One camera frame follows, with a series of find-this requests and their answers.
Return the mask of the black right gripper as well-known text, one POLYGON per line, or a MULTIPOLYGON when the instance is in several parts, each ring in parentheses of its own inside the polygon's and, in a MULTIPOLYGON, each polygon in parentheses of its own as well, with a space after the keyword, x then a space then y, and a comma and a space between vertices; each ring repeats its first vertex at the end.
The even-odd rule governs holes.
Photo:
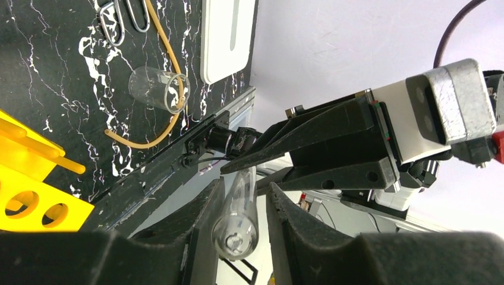
POLYGON ((259 180, 260 192, 266 192, 271 183, 283 191, 343 190, 343 205, 392 219, 407 217, 412 199, 435 183, 439 171, 437 160, 416 161, 399 167, 397 181, 397 166, 377 109, 365 97, 314 107, 254 138, 222 173, 289 153, 292 166, 259 180))

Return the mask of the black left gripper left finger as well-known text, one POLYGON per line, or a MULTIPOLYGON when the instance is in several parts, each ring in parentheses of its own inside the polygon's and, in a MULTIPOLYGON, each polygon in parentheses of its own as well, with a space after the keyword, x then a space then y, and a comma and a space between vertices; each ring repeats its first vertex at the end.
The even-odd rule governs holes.
POLYGON ((2 284, 214 284, 210 237, 225 181, 126 237, 116 231, 3 233, 2 284))

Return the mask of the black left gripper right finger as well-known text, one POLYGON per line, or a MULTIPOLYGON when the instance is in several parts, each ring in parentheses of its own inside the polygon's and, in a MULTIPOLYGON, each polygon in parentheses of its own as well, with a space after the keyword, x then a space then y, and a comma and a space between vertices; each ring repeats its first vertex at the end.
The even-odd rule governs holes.
POLYGON ((266 192, 277 284, 502 284, 503 240, 492 233, 345 235, 266 192))

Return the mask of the clear glass test tube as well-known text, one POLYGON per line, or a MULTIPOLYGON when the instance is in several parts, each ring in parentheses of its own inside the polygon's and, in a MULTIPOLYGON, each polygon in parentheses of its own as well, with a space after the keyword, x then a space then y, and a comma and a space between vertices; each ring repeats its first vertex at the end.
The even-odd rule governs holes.
POLYGON ((254 166, 237 172, 213 227, 213 245, 217 253, 228 260, 242 260, 257 247, 259 220, 256 181, 254 166))

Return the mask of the yellow test tube rack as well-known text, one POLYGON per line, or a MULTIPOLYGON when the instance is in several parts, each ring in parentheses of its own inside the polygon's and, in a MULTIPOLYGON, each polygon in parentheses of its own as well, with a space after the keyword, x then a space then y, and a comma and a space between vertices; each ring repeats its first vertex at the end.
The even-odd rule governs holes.
POLYGON ((1 112, 1 230, 80 230, 95 207, 44 182, 56 166, 79 175, 86 170, 58 144, 1 112))

